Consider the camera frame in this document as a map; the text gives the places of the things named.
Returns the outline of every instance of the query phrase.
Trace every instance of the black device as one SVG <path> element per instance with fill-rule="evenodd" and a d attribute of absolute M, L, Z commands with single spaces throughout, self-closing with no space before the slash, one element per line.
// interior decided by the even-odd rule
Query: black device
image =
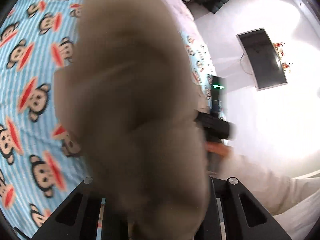
<path fill-rule="evenodd" d="M 280 58 L 264 28 L 237 37 L 250 60 L 258 90 L 288 83 Z"/>
<path fill-rule="evenodd" d="M 214 117 L 219 117 L 219 112 L 221 111 L 220 106 L 222 104 L 222 92 L 226 88 L 224 85 L 224 78 L 218 76 L 210 76 L 211 80 L 211 111 L 210 115 Z"/>
<path fill-rule="evenodd" d="M 61 203 L 31 240 L 96 240 L 101 198 L 86 178 Z M 227 240 L 291 240 L 269 212 L 236 178 L 208 177 L 209 206 L 195 240 L 221 240 L 217 198 L 221 200 Z M 127 221 L 104 208 L 101 240 L 128 240 Z"/>

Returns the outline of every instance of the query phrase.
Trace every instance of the cable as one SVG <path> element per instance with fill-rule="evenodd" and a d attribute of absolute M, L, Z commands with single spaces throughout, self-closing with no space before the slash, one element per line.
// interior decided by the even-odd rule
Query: cable
<path fill-rule="evenodd" d="M 241 66 L 241 68 L 242 68 L 242 70 L 243 70 L 244 73 L 246 73 L 246 74 L 248 74 L 248 75 L 252 75 L 252 73 L 246 72 L 246 71 L 244 70 L 244 68 L 243 68 L 243 65 L 241 64 L 241 60 L 242 60 L 243 56 L 244 56 L 244 54 L 242 54 L 242 56 L 241 56 L 241 58 L 240 58 L 240 66 Z"/>

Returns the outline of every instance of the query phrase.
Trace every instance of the red monkey mouth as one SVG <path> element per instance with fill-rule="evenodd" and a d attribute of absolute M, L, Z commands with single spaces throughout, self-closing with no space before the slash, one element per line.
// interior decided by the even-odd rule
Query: red monkey mouth
<path fill-rule="evenodd" d="M 3 41 L 0 43 L 0 48 L 6 44 L 9 40 L 11 40 L 16 34 L 18 33 L 17 30 L 14 30 L 8 37 L 6 37 Z"/>
<path fill-rule="evenodd" d="M 45 2 L 44 1 L 40 1 L 39 2 L 39 10 L 41 11 L 41 12 L 43 12 L 44 11 L 44 9 L 45 9 L 45 6 L 46 6 L 46 4 L 45 4 Z"/>
<path fill-rule="evenodd" d="M 70 8 L 79 8 L 81 7 L 81 4 L 78 4 L 78 3 L 74 3 L 74 4 L 71 4 Z"/>
<path fill-rule="evenodd" d="M 16 149 L 16 151 L 22 155 L 23 154 L 23 149 L 21 146 L 21 142 L 20 142 L 20 136 L 19 136 L 19 132 L 17 130 L 17 128 L 15 127 L 14 123 L 11 121 L 11 119 L 9 117 L 6 116 L 6 124 L 7 127 L 9 129 L 10 135 L 11 135 L 11 139 L 13 142 L 13 147 Z"/>
<path fill-rule="evenodd" d="M 65 191 L 66 190 L 66 184 L 64 181 L 63 174 L 60 171 L 60 168 L 58 166 L 58 163 L 53 159 L 51 154 L 48 151 L 44 152 L 44 159 L 46 163 L 51 168 L 51 171 L 53 173 L 53 176 L 55 178 L 56 186 L 59 190 Z"/>
<path fill-rule="evenodd" d="M 15 190 L 12 185 L 7 186 L 7 192 L 6 194 L 2 197 L 2 204 L 5 208 L 10 208 L 14 202 L 15 199 Z"/>
<path fill-rule="evenodd" d="M 33 92 L 33 90 L 36 88 L 36 84 L 37 84 L 37 77 L 32 78 L 28 84 L 24 87 L 23 89 L 23 93 L 19 98 L 19 102 L 18 102 L 18 111 L 22 112 L 24 110 L 24 107 L 26 106 L 26 102 L 29 99 L 31 93 Z"/>
<path fill-rule="evenodd" d="M 53 130 L 51 136 L 54 139 L 60 140 L 63 137 L 63 134 L 66 132 L 66 129 L 63 128 L 61 124 L 58 124 Z"/>
<path fill-rule="evenodd" d="M 27 46 L 25 54 L 23 55 L 22 59 L 18 63 L 17 71 L 22 70 L 23 67 L 28 63 L 28 61 L 29 61 L 29 59 L 31 57 L 31 54 L 33 52 L 34 45 L 35 44 L 33 42 L 29 46 Z"/>
<path fill-rule="evenodd" d="M 51 45 L 51 55 L 53 61 L 57 64 L 58 67 L 64 67 L 64 61 L 60 55 L 58 44 L 53 43 Z"/>
<path fill-rule="evenodd" d="M 15 9 L 11 9 L 11 11 L 8 13 L 8 17 L 11 16 L 15 12 Z"/>
<path fill-rule="evenodd" d="M 62 14 L 61 13 L 57 13 L 54 19 L 54 23 L 53 23 L 53 31 L 56 32 L 60 26 L 61 26 L 61 22 L 62 22 Z"/>

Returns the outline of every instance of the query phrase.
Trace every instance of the bedsheet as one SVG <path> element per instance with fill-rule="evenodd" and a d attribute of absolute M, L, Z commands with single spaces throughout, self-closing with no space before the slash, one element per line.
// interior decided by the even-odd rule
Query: bedsheet
<path fill-rule="evenodd" d="M 87 176 L 52 89 L 72 62 L 82 1 L 18 0 L 0 28 L 0 208 L 29 237 Z"/>

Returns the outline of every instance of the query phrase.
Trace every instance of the white wall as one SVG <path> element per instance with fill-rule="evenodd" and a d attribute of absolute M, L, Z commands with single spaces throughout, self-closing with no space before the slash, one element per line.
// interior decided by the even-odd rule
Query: white wall
<path fill-rule="evenodd" d="M 292 0 L 230 0 L 215 15 L 190 6 L 217 74 L 226 77 L 226 112 L 236 124 L 231 145 L 275 171 L 299 176 L 320 169 L 320 39 Z M 285 42 L 294 63 L 288 85 L 257 92 L 239 64 L 236 34 L 265 28 Z M 247 72 L 250 65 L 242 61 Z"/>

